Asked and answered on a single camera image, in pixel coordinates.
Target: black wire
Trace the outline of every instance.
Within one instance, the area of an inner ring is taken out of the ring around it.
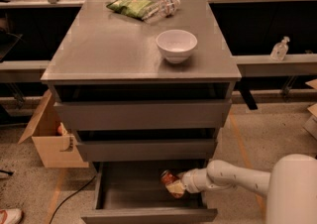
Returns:
[[[56,215],[57,211],[59,210],[59,208],[72,196],[74,196],[75,194],[77,194],[80,190],[84,189],[86,186],[88,186],[90,184],[91,181],[93,181],[93,179],[96,177],[96,175],[94,175],[85,185],[83,185],[81,188],[79,188],[77,191],[75,191],[73,194],[71,194],[70,196],[68,196],[66,199],[64,199],[62,201],[62,203],[56,208],[56,210],[53,213],[53,216],[50,220],[50,224],[53,221],[54,216]]]

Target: white robotic arm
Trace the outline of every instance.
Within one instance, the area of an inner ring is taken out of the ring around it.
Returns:
[[[232,186],[267,197],[266,224],[317,223],[317,161],[304,155],[282,158],[272,173],[212,161],[207,168],[182,173],[167,189],[181,194]]]

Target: sneaker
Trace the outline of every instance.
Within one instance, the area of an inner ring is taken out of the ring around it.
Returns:
[[[20,209],[0,209],[0,224],[18,224],[21,219]]]

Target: spray bottle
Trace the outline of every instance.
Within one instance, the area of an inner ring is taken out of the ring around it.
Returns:
[[[288,42],[290,41],[289,37],[283,37],[283,40],[280,43],[277,43],[273,50],[271,51],[270,57],[277,61],[282,61],[288,51]]]

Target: orange line on floor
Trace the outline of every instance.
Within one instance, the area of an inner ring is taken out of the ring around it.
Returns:
[[[66,174],[67,174],[67,168],[61,168],[59,171],[58,178],[57,178],[55,190],[53,192],[53,196],[51,199],[51,204],[50,204],[49,209],[48,209],[48,215],[47,215],[45,224],[50,224],[53,213],[57,207],[57,201],[59,198],[60,189],[61,189],[62,183],[66,177]]]
[[[242,137],[240,130],[239,130],[239,127],[237,125],[235,115],[232,113],[231,110],[229,112],[229,119],[230,119],[230,122],[231,122],[231,125],[233,128],[234,134],[236,136],[236,140],[237,140],[239,150],[240,150],[242,159],[244,161],[244,164],[245,164],[246,168],[253,169],[253,166],[251,164],[250,158],[248,156],[248,153],[247,153],[247,150],[246,150],[246,147],[244,144],[243,137]],[[260,207],[262,218],[263,218],[263,220],[265,220],[266,208],[265,208],[264,199],[259,195],[256,195],[256,199],[257,199],[258,206]]]

